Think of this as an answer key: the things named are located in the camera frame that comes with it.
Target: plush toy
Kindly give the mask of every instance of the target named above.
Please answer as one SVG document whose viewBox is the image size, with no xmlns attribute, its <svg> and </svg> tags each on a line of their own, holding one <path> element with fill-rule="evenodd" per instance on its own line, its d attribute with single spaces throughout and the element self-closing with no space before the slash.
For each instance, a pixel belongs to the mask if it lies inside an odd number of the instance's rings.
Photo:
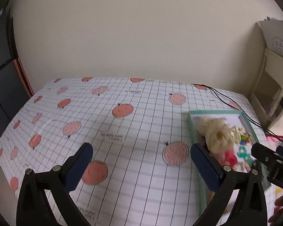
<svg viewBox="0 0 283 226">
<path fill-rule="evenodd" d="M 223 154 L 210 154 L 211 156 L 214 156 L 217 161 L 222 165 L 229 165 L 230 167 L 235 167 L 235 165 L 238 163 L 238 159 L 235 156 L 234 149 L 227 150 Z"/>
<path fill-rule="evenodd" d="M 237 127 L 225 123 L 226 118 L 204 117 L 198 124 L 199 133 L 205 137 L 208 150 L 213 154 L 225 153 L 241 141 Z"/>
</svg>

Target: black cable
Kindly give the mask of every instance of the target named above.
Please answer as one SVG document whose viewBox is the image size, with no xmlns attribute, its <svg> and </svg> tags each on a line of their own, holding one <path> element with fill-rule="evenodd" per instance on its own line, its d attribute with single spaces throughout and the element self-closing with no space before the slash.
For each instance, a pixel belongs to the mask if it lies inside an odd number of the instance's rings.
<svg viewBox="0 0 283 226">
<path fill-rule="evenodd" d="M 257 127 L 260 127 L 260 128 L 262 128 L 263 130 L 265 130 L 266 132 L 268 132 L 269 134 L 271 134 L 271 135 L 273 135 L 275 138 L 277 138 L 278 139 L 278 137 L 277 137 L 277 135 L 275 134 L 275 133 L 273 133 L 272 131 L 270 131 L 269 129 L 267 129 L 267 128 L 265 128 L 265 127 L 263 127 L 260 123 L 258 123 L 258 122 L 256 122 L 256 121 L 254 121 L 253 119 L 251 119 L 249 116 L 248 116 L 248 114 L 241 108 L 241 106 L 239 106 L 239 104 L 237 104 L 233 99 L 231 99 L 229 96 L 226 96 L 226 95 L 224 95 L 224 94 L 222 94 L 222 93 L 220 93 L 218 90 L 216 90 L 216 89 L 214 89 L 214 88 L 212 88 L 212 87 L 208 87 L 210 90 L 213 90 L 214 91 L 214 93 L 215 93 L 215 91 L 216 92 L 218 92 L 219 94 L 221 94 L 222 96 L 224 96 L 224 97 L 226 97 L 226 98 L 228 98 L 229 100 L 231 100 L 233 103 L 235 103 L 239 108 L 240 108 L 240 110 L 242 110 L 244 113 L 245 113 L 245 115 L 247 116 L 247 118 L 249 119 L 249 121 L 251 121 L 253 124 L 255 124 Z M 228 103 L 225 103 L 226 105 L 228 105 L 228 106 L 230 106 L 230 107 L 232 107 L 232 108 L 234 108 L 234 109 L 236 109 L 236 110 L 239 110 L 239 109 L 237 109 L 237 108 L 235 108 L 234 106 L 231 106 L 231 105 L 229 105 Z"/>
<path fill-rule="evenodd" d="M 237 104 L 236 101 L 234 101 L 233 99 L 231 99 L 229 96 L 224 95 L 223 93 L 219 92 L 218 90 L 216 90 L 216 89 L 213 88 L 213 87 L 210 87 L 210 86 L 207 86 L 207 85 L 204 85 L 204 84 L 197 84 L 197 85 L 199 85 L 199 86 L 204 86 L 204 87 L 207 87 L 208 89 L 210 89 L 222 103 L 224 103 L 224 104 L 226 104 L 226 105 L 230 106 L 231 108 L 236 109 L 236 110 L 238 110 L 238 111 L 243 111 L 244 114 L 246 115 L 247 119 L 248 119 L 252 124 L 254 124 L 255 126 L 261 128 L 263 131 L 269 133 L 270 135 L 272 135 L 272 136 L 275 137 L 277 140 L 279 140 L 280 142 L 283 143 L 283 140 L 280 139 L 280 138 L 278 138 L 278 136 L 277 136 L 275 133 L 273 133 L 273 132 L 270 131 L 269 129 L 263 127 L 260 123 L 254 121 L 252 118 L 250 118 L 250 117 L 248 116 L 248 114 L 239 106 L 239 104 Z M 231 101 L 232 101 L 233 103 L 235 103 L 240 109 L 238 109 L 238 108 L 236 108 L 236 107 L 234 107 L 234 106 L 232 106 L 232 105 L 226 103 L 224 100 L 222 100 L 222 99 L 218 96 L 217 93 L 219 93 L 220 95 L 222 95 L 222 96 L 228 98 L 229 100 L 231 100 Z"/>
</svg>

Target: hand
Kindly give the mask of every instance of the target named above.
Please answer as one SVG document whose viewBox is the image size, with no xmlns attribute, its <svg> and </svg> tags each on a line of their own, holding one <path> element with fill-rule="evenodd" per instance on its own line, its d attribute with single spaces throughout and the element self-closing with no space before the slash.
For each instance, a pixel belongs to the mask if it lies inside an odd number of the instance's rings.
<svg viewBox="0 0 283 226">
<path fill-rule="evenodd" d="M 268 222 L 271 223 L 271 226 L 278 220 L 278 218 L 282 215 L 283 213 L 283 196 L 275 200 L 275 206 L 280 206 L 280 210 L 276 210 L 274 212 L 274 215 L 272 215 L 269 219 Z"/>
</svg>

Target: dark cabinet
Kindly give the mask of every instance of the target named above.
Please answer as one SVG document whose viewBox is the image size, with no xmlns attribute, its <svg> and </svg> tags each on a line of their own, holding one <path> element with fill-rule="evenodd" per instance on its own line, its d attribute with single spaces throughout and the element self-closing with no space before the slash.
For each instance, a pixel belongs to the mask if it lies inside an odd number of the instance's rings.
<svg viewBox="0 0 283 226">
<path fill-rule="evenodd" d="M 29 100 L 12 62 L 14 58 L 10 53 L 5 14 L 4 7 L 0 15 L 0 137 L 9 122 Z"/>
</svg>

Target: colorful toy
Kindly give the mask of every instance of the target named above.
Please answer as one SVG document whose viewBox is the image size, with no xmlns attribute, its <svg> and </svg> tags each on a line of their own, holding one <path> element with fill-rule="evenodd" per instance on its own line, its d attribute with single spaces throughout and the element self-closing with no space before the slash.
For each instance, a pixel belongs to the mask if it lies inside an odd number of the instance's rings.
<svg viewBox="0 0 283 226">
<path fill-rule="evenodd" d="M 239 147 L 239 152 L 237 153 L 237 156 L 239 158 L 243 158 L 244 161 L 246 161 L 250 167 L 252 166 L 254 161 L 252 160 L 250 154 L 247 153 L 245 146 Z"/>
<path fill-rule="evenodd" d="M 249 145 L 251 144 L 252 141 L 252 136 L 245 132 L 241 135 L 241 141 L 240 141 L 240 145 Z"/>
</svg>

